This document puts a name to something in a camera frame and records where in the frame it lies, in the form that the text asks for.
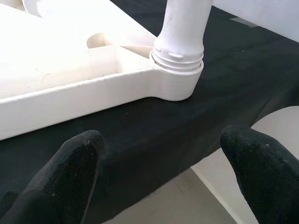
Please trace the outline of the white plastic children table top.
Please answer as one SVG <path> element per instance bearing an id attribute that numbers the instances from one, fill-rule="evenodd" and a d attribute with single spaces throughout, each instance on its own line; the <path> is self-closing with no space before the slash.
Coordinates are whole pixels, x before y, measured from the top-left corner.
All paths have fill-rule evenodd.
<path id="1" fill-rule="evenodd" d="M 187 99 L 204 63 L 159 66 L 157 37 L 111 0 L 0 0 L 0 140 L 142 98 Z"/>

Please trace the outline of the black tablecloth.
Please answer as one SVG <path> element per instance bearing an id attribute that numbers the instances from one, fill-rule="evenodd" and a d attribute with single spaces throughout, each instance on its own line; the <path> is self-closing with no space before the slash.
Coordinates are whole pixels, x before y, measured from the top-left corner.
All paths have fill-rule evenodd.
<path id="1" fill-rule="evenodd" d="M 184 101 L 144 98 L 0 141 L 0 219 L 69 138 L 103 134 L 106 152 L 85 224 L 101 224 L 220 146 L 229 125 L 251 126 L 299 105 L 299 43 L 211 9 L 204 70 Z"/>

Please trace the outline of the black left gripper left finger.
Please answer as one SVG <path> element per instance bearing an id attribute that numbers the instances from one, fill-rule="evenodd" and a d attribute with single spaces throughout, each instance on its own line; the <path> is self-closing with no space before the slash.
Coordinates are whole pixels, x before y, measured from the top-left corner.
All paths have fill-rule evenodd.
<path id="1" fill-rule="evenodd" d="M 18 195 L 0 224 L 83 224 L 105 151 L 88 130 L 64 142 Z"/>

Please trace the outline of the white plastic table leg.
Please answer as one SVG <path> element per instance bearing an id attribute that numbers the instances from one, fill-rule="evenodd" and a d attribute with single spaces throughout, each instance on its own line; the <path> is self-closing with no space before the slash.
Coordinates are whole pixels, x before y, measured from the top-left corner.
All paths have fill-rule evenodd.
<path id="1" fill-rule="evenodd" d="M 159 66 L 179 72 L 202 64 L 203 36 L 213 0 L 167 0 L 161 33 L 151 53 Z"/>

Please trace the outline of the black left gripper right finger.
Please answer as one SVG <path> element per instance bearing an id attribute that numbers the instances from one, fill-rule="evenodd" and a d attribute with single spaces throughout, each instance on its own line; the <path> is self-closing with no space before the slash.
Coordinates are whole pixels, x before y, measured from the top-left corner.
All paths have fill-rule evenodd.
<path id="1" fill-rule="evenodd" d="M 275 138 L 228 126 L 221 148 L 259 224 L 299 224 L 299 160 Z"/>

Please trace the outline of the short clear tape strip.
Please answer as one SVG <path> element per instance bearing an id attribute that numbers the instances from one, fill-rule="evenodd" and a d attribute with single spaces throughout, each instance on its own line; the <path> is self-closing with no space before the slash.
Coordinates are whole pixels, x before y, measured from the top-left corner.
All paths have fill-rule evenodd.
<path id="1" fill-rule="evenodd" d="M 230 20 L 238 22 L 238 23 L 243 24 L 243 25 L 246 25 L 246 26 L 248 26 L 250 28 L 258 27 L 258 25 L 254 24 L 254 23 L 252 23 L 250 21 L 247 21 L 245 19 L 242 19 L 240 17 L 231 18 Z"/>

